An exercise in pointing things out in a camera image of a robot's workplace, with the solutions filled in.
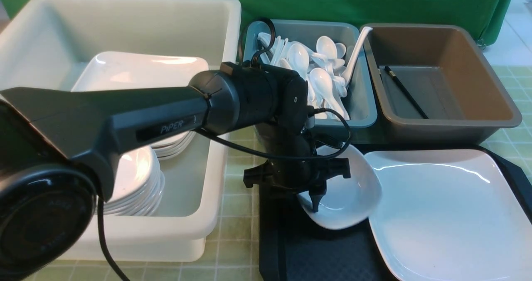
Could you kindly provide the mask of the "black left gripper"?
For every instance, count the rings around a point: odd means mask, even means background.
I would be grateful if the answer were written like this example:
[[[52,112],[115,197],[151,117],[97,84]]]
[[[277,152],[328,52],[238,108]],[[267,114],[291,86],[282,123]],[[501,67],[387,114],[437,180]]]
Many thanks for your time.
[[[340,148],[340,141],[325,134],[313,135],[304,131],[292,135],[285,128],[268,123],[255,126],[260,143],[266,153],[290,157],[317,156],[319,145]],[[330,160],[275,160],[268,158],[264,164],[246,169],[243,182],[247,188],[254,185],[266,186],[274,193],[308,192],[311,198],[311,212],[317,213],[327,192],[327,180],[331,177],[351,177],[347,158],[336,157]]]

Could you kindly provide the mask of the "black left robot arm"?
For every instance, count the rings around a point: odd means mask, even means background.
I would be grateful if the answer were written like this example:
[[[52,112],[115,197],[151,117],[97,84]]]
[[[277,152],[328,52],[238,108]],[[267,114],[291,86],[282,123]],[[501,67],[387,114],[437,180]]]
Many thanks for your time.
[[[194,131],[266,158],[244,172],[254,185],[308,192],[312,211],[327,180],[351,177],[340,155],[353,137],[340,113],[307,105],[308,84],[290,69],[245,61],[196,74],[188,86],[70,92],[1,91],[1,279],[22,281],[68,251],[97,215],[109,253],[104,203],[120,157]]]

